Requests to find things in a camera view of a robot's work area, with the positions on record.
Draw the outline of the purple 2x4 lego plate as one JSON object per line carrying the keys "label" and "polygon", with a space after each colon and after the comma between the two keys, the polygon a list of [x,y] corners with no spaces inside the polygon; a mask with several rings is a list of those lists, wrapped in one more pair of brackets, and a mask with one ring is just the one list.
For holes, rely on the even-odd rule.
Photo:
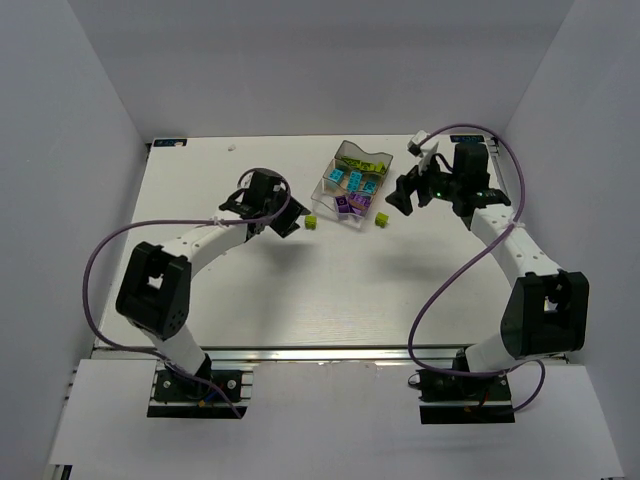
{"label": "purple 2x4 lego plate", "polygon": [[353,192],[349,196],[350,205],[357,210],[366,210],[371,204],[371,197]]}

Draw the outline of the green 2x4 lego brick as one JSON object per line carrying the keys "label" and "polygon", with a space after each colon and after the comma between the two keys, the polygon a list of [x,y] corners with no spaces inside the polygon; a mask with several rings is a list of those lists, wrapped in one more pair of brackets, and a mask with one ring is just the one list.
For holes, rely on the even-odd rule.
{"label": "green 2x4 lego brick", "polygon": [[341,160],[353,168],[360,168],[362,166],[362,162],[358,159],[353,159],[350,157],[342,157]]}

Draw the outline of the right corner blue label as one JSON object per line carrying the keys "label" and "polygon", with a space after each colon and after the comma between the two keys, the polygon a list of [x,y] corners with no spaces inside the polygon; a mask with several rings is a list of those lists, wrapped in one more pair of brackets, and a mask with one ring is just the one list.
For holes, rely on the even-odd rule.
{"label": "right corner blue label", "polygon": [[452,134],[449,136],[452,143],[484,143],[483,135],[476,134]]}

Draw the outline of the green small lego brick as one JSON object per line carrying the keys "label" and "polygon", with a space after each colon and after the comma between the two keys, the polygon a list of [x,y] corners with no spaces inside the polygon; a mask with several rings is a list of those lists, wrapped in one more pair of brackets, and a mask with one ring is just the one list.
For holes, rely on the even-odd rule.
{"label": "green small lego brick", "polygon": [[304,225],[307,230],[315,230],[317,228],[317,218],[313,215],[307,215],[304,219]]}

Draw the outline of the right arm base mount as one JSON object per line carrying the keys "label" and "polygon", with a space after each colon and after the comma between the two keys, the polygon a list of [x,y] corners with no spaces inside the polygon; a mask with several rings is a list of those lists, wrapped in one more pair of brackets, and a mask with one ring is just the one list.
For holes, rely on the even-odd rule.
{"label": "right arm base mount", "polygon": [[512,424],[511,390],[504,377],[446,376],[421,369],[408,378],[419,393],[423,425]]}

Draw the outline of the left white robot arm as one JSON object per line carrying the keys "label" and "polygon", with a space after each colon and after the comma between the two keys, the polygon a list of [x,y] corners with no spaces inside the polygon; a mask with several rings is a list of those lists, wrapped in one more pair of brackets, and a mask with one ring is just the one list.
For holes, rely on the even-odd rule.
{"label": "left white robot arm", "polygon": [[167,366],[202,389],[211,360],[186,326],[196,275],[229,250],[269,228],[285,238],[310,210],[276,172],[256,168],[204,222],[164,243],[141,242],[129,258],[116,311],[149,338]]}

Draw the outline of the clear plastic container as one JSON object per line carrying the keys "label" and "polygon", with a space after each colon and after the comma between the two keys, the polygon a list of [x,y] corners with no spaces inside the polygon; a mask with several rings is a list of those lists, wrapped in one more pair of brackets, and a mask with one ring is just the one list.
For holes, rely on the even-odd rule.
{"label": "clear plastic container", "polygon": [[374,198],[373,194],[349,192],[332,180],[322,179],[311,195],[311,210],[326,220],[360,230]]}

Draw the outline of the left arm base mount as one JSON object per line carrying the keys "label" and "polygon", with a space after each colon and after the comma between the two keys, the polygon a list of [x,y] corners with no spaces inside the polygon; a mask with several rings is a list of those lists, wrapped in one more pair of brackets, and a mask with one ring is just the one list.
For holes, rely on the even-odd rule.
{"label": "left arm base mount", "polygon": [[210,382],[217,389],[184,378],[159,364],[153,376],[147,417],[240,420],[251,398],[252,370],[248,367],[213,366]]}

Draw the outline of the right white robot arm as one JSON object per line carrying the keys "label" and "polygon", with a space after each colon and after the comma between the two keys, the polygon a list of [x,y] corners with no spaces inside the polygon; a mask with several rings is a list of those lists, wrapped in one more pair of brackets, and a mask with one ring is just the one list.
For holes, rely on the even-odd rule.
{"label": "right white robot arm", "polygon": [[520,223],[508,196],[491,187],[487,146],[458,143],[451,163],[442,161],[436,146],[424,149],[419,140],[410,141],[408,150],[420,161],[397,178],[387,203],[410,215],[413,197],[420,207],[449,202],[485,245],[471,261],[492,255],[511,287],[497,333],[459,352],[448,374],[482,378],[530,359],[582,349],[589,282],[550,259]]}

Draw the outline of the small teal lego brick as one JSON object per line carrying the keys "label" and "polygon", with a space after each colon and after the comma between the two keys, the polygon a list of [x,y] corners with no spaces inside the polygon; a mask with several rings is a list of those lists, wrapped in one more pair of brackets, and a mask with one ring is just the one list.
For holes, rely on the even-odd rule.
{"label": "small teal lego brick", "polygon": [[363,186],[363,191],[367,194],[374,194],[376,189],[376,184],[374,182],[366,182]]}

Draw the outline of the corner blue label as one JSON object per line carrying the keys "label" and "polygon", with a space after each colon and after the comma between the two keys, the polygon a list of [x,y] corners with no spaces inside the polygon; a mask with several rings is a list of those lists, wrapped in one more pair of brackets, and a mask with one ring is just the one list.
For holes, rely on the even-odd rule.
{"label": "corner blue label", "polygon": [[452,143],[484,143],[483,135],[476,134],[452,134],[449,136]]}
{"label": "corner blue label", "polygon": [[153,148],[174,148],[174,147],[184,147],[187,145],[187,140],[183,138],[178,139],[155,139],[152,147]]}

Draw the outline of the left corner blue label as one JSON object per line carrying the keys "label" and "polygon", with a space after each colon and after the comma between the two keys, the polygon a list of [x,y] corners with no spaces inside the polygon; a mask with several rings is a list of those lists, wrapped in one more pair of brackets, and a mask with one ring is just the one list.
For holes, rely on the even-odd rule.
{"label": "left corner blue label", "polygon": [[155,139],[152,147],[153,148],[174,148],[174,147],[184,147],[187,145],[187,140],[183,138],[178,139]]}

